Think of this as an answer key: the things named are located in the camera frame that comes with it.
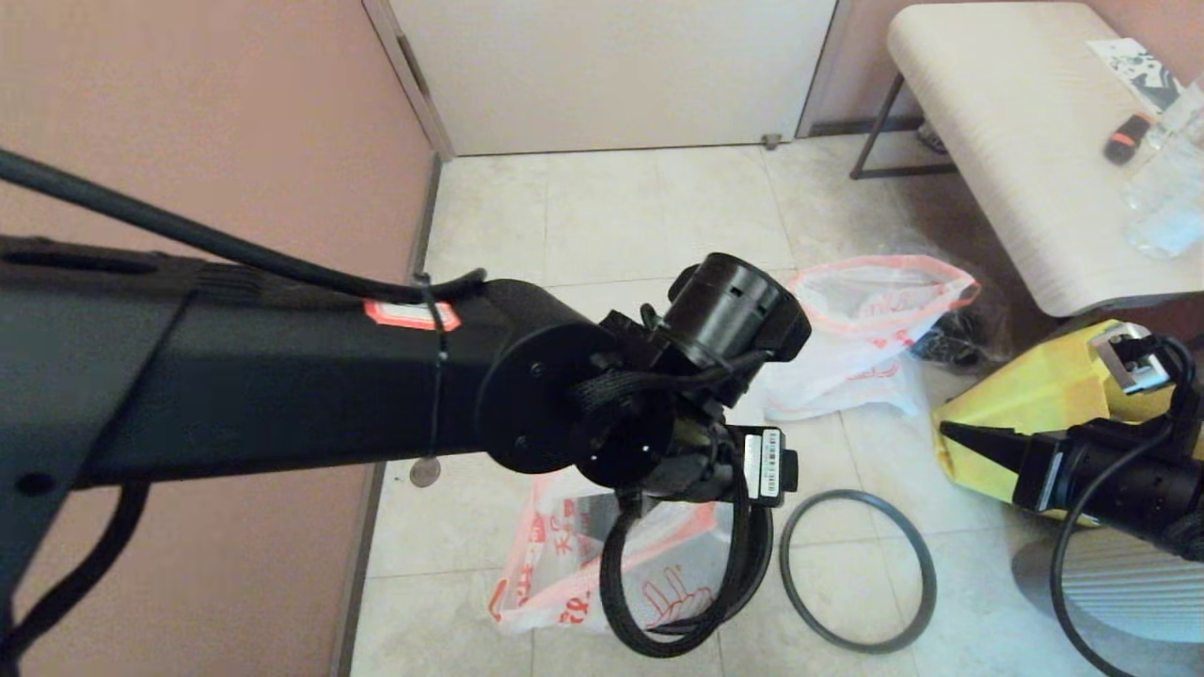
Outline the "white plastic bag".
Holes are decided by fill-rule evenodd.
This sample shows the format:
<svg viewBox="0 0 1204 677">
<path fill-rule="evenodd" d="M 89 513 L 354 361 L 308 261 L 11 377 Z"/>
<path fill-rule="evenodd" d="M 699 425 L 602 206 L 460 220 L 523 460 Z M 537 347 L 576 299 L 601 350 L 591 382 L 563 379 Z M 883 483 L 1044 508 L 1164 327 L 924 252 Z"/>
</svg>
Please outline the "white plastic bag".
<svg viewBox="0 0 1204 677">
<path fill-rule="evenodd" d="M 787 285 L 810 322 L 799 354 L 755 381 L 765 419 L 801 420 L 877 401 L 902 359 L 981 285 L 932 257 L 857 257 L 801 270 Z"/>
</svg>

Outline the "white red-print bag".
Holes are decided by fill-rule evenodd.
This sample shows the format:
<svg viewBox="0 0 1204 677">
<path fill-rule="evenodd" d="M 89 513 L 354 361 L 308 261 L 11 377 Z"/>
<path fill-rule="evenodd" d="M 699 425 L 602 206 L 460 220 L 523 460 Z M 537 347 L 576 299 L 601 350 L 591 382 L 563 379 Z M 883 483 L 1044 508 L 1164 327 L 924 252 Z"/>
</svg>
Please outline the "white red-print bag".
<svg viewBox="0 0 1204 677">
<path fill-rule="evenodd" d="M 489 604 L 498 630 L 568 626 L 610 632 L 600 595 L 604 541 L 618 498 L 573 467 L 535 477 L 515 544 Z M 728 560 L 731 504 L 655 504 L 627 534 L 621 579 L 644 630 L 706 612 Z"/>
</svg>

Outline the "yellow fabric tote bag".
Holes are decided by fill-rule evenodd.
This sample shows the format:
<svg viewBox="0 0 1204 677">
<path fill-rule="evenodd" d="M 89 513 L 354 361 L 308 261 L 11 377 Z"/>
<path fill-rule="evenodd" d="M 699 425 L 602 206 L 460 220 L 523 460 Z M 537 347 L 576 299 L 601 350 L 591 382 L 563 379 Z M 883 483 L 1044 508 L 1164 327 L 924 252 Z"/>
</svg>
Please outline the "yellow fabric tote bag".
<svg viewBox="0 0 1204 677">
<path fill-rule="evenodd" d="M 1196 377 L 1204 385 L 1196 357 L 1192 357 L 1186 345 L 1165 334 L 1152 332 L 1157 338 L 1158 357 L 1170 372 L 1171 385 L 1157 392 L 1125 395 L 1094 351 L 1088 347 L 1088 341 L 1109 324 L 1112 323 L 1088 326 L 1023 352 L 1023 355 L 991 373 L 981 383 L 972 385 L 967 393 L 942 404 L 932 419 L 937 459 L 949 479 L 951 471 L 944 437 L 938 430 L 942 420 L 1008 428 L 1016 432 L 1067 430 L 1094 418 L 1144 423 L 1165 413 L 1178 381 Z M 1011 502 L 1016 479 L 1016 473 L 996 469 L 972 479 L 951 481 L 1021 510 Z M 1074 514 L 1081 523 L 1088 518 L 1080 514 L 1084 505 L 1084 501 L 1079 501 L 1069 513 L 1032 513 L 1061 518 Z"/>
</svg>

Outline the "clear bag with dark contents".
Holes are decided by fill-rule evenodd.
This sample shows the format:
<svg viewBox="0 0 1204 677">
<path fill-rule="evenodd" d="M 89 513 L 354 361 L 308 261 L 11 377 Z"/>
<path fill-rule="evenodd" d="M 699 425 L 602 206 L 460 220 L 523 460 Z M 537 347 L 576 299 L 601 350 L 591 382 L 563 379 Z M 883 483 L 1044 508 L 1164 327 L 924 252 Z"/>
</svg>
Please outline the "clear bag with dark contents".
<svg viewBox="0 0 1204 677">
<path fill-rule="evenodd" d="M 1005 279 L 992 267 L 940 245 L 917 245 L 917 251 L 969 273 L 976 281 L 976 298 L 942 314 L 908 355 L 960 372 L 988 372 L 1007 363 L 1014 341 L 1010 301 L 1001 284 Z"/>
</svg>

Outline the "pale gray ribbed cylinder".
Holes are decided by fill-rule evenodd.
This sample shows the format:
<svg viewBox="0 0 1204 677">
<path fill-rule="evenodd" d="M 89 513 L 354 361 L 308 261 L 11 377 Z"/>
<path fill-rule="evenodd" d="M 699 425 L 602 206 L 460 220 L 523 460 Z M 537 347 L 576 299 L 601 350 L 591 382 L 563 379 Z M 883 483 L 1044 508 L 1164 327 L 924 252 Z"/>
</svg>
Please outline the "pale gray ribbed cylinder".
<svg viewBox="0 0 1204 677">
<path fill-rule="evenodd" d="M 1204 564 L 1084 519 L 1063 565 L 1069 612 L 1145 641 L 1204 644 Z"/>
</svg>

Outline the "beige wood-grain table top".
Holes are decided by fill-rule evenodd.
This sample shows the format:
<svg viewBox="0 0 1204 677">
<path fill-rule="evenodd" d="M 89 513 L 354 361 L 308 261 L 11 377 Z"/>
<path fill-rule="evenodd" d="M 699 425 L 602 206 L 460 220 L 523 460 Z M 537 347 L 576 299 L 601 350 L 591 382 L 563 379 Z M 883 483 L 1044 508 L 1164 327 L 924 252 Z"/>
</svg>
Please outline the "beige wood-grain table top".
<svg viewBox="0 0 1204 677">
<path fill-rule="evenodd" d="M 1131 165 L 1102 154 L 1135 98 L 1088 43 L 1111 27 L 1080 2 L 902 8 L 887 51 L 1039 310 L 1067 318 L 1204 292 L 1204 249 L 1127 245 Z"/>
</svg>

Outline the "clear water bottle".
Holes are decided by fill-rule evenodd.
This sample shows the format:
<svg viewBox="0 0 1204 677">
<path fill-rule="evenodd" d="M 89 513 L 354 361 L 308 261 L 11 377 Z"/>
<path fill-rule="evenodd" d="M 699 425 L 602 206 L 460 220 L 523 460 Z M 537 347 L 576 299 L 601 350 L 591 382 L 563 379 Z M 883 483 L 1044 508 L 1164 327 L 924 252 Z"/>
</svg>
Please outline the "clear water bottle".
<svg viewBox="0 0 1204 677">
<path fill-rule="evenodd" d="M 1204 72 L 1149 126 L 1147 157 L 1125 187 L 1125 240 L 1174 259 L 1204 239 Z"/>
</svg>

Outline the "black and white leaflet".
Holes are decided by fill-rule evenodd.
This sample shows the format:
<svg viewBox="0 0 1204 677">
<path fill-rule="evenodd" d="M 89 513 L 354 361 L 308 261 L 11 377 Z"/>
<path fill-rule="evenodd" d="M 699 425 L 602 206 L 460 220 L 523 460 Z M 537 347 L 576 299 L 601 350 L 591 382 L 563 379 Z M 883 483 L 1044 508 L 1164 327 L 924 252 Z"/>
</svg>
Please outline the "black and white leaflet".
<svg viewBox="0 0 1204 677">
<path fill-rule="evenodd" d="M 1153 116 L 1178 101 L 1178 77 L 1135 39 L 1093 39 L 1086 45 Z"/>
</svg>

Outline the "beige door jamb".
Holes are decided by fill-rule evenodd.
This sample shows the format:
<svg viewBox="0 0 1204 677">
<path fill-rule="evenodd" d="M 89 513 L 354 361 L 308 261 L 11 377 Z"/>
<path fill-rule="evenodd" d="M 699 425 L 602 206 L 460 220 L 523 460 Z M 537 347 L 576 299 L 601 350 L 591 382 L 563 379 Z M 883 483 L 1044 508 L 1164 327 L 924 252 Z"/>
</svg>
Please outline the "beige door jamb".
<svg viewBox="0 0 1204 677">
<path fill-rule="evenodd" d="M 395 77 L 403 87 L 411 107 L 417 112 L 417 119 L 421 131 L 439 160 L 448 163 L 456 157 L 456 151 L 452 146 L 443 120 L 433 100 L 433 93 L 427 80 L 421 72 L 417 52 L 413 51 L 408 36 L 397 22 L 397 16 L 390 0 L 360 0 L 370 22 L 377 34 L 384 51 L 386 51 L 388 63 L 390 63 Z"/>
<path fill-rule="evenodd" d="M 803 108 L 801 108 L 799 125 L 795 133 L 796 140 L 811 136 L 813 126 L 821 119 L 826 104 L 830 102 L 830 90 L 836 78 L 837 61 L 844 39 L 846 39 L 848 22 L 854 12 L 854 4 L 855 0 L 836 0 L 834 2 L 822 48 L 818 53 L 816 71 L 813 73 Z"/>
</svg>

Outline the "white door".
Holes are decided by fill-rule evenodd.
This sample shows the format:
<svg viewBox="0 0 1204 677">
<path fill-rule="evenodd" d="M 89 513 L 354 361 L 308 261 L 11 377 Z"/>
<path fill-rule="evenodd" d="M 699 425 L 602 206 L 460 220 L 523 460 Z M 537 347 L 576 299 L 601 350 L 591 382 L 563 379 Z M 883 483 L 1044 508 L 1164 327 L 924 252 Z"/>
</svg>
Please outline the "white door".
<svg viewBox="0 0 1204 677">
<path fill-rule="evenodd" d="M 838 0 L 388 0 L 461 157 L 787 141 Z"/>
</svg>

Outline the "black metal table frame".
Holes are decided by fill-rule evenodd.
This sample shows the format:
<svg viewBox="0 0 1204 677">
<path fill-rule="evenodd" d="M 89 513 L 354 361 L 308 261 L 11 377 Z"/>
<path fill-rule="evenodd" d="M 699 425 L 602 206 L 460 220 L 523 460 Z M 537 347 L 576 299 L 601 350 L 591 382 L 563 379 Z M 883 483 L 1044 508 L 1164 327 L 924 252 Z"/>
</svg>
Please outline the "black metal table frame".
<svg viewBox="0 0 1204 677">
<path fill-rule="evenodd" d="M 914 139 L 915 118 L 891 120 L 904 80 L 896 76 L 873 120 L 850 173 L 855 181 L 884 181 L 907 217 L 908 234 L 883 236 L 898 253 L 945 258 L 982 283 L 974 305 L 988 326 L 990 346 L 1007 354 L 1087 326 L 1096 320 L 1128 320 L 1165 332 L 1204 361 L 1204 292 L 1114 298 L 1072 311 L 1049 314 L 1037 304 L 1005 245 L 950 157 L 929 151 Z"/>
</svg>

